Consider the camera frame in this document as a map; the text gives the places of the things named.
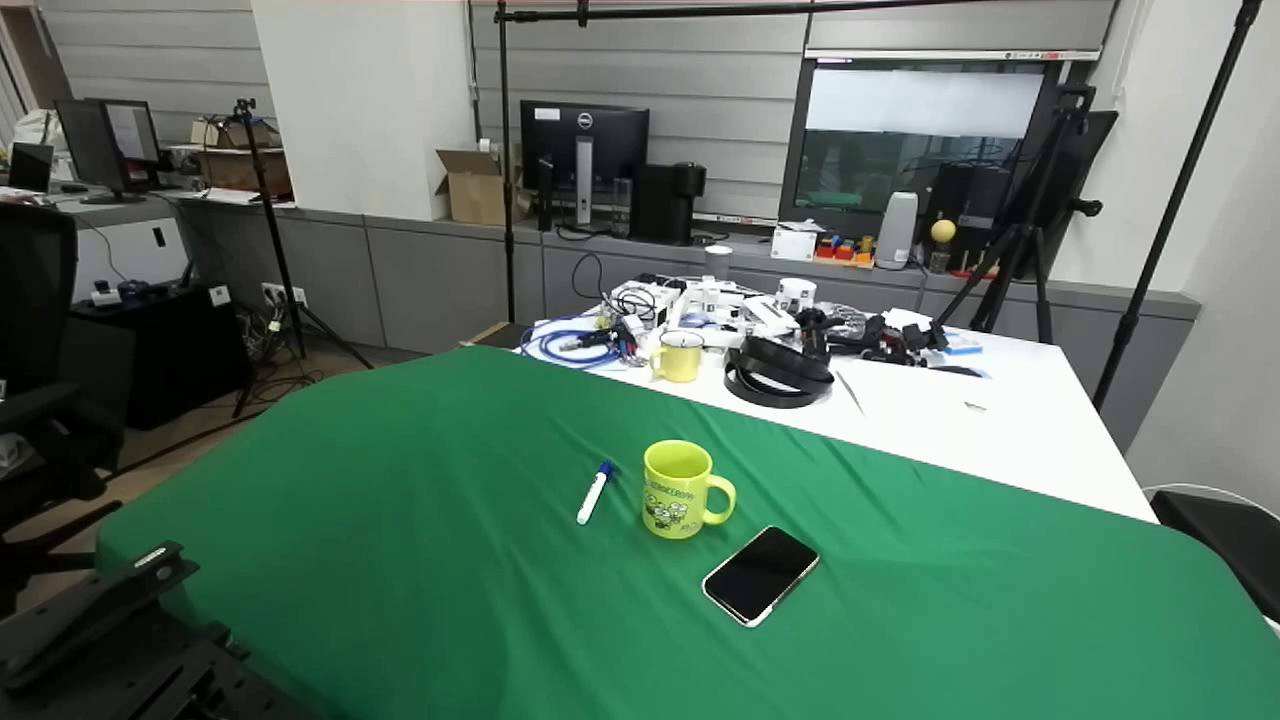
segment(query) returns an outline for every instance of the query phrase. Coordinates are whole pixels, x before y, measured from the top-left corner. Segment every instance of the white table surface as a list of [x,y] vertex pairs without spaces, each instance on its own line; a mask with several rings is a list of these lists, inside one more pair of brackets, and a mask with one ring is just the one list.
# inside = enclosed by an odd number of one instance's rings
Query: white table surface
[[1066,357],[1026,340],[977,340],[977,357],[947,365],[979,370],[986,380],[831,361],[854,400],[835,380],[808,410],[736,400],[723,387],[720,354],[702,354],[697,384],[650,380],[648,370],[632,365],[586,373],[1154,525]]

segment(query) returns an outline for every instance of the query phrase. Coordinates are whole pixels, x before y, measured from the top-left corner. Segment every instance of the office chair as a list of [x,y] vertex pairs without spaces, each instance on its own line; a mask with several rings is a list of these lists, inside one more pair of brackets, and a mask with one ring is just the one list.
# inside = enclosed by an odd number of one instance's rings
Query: office chair
[[[104,492],[120,424],[77,384],[58,384],[58,340],[77,282],[77,224],[47,210],[0,203],[0,431],[25,437],[31,459],[0,476],[0,534],[62,501]],[[0,542],[0,618],[41,571],[90,568],[90,556],[50,556],[120,504],[101,504],[37,542]]]

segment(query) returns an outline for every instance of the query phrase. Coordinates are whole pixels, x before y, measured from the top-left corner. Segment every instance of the phone screen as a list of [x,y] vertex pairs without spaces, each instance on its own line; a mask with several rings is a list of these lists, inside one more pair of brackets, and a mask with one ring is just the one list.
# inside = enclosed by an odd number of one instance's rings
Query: phone screen
[[748,547],[713,568],[702,591],[757,628],[810,568],[815,553],[808,543],[764,530]]

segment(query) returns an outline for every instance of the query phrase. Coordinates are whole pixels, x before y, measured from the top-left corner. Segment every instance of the glass window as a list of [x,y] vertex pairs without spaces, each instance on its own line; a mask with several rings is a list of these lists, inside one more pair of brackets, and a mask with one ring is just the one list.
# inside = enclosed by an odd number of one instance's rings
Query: glass window
[[893,192],[977,192],[986,213],[1015,172],[1041,65],[808,70],[804,138],[793,146],[786,217],[877,235]]

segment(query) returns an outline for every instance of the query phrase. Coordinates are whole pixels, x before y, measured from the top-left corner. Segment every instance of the white pen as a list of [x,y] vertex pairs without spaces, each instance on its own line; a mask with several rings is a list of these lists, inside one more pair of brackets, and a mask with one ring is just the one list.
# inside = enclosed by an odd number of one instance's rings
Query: white pen
[[608,480],[614,480],[614,463],[604,459],[604,463],[594,469],[594,480],[592,480],[586,498],[584,498],[584,508],[574,508],[574,525],[586,525],[586,520],[592,520],[594,501],[599,501],[599,492],[604,492]]

